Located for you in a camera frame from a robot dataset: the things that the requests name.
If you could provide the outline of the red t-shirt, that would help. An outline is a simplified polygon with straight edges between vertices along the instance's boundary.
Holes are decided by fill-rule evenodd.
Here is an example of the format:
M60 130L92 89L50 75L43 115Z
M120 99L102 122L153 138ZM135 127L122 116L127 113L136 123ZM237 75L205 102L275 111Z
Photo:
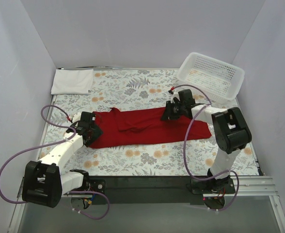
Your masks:
M109 112L99 112L95 122L103 134L89 147L101 149L183 141L191 120L181 116L177 120L162 121L164 110L161 107L121 112L111 108Z

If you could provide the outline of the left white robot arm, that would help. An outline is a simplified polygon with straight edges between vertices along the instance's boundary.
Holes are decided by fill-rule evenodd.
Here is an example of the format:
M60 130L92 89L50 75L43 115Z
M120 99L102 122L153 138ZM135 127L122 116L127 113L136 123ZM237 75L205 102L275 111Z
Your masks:
M66 130L64 142L56 145L40 160L27 163L22 188L22 199L25 202L54 208L63 194L72 190L86 194L90 190L87 171L72 169L63 175L62 168L75 152L90 146L103 134L95 120L95 113L75 114L73 124Z

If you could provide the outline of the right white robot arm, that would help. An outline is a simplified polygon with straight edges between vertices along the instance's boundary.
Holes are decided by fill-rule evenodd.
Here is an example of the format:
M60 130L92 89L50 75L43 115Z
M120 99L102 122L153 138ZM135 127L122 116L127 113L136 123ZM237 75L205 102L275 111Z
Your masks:
M252 134L245 118L238 107L221 109L208 104L196 103L189 89L176 92L172 87L168 92L171 100L166 101L162 121L178 120L181 116L190 119L183 142L183 160L189 176L199 182L207 182L207 188L212 193L220 192L224 188L223 179L230 177L230 173L237 175L232 170L232 165L241 150L252 140ZM208 170L207 177L198 178L191 174L186 158L186 145L190 130L195 121L201 121L213 126L214 136L218 145L218 152L212 167Z

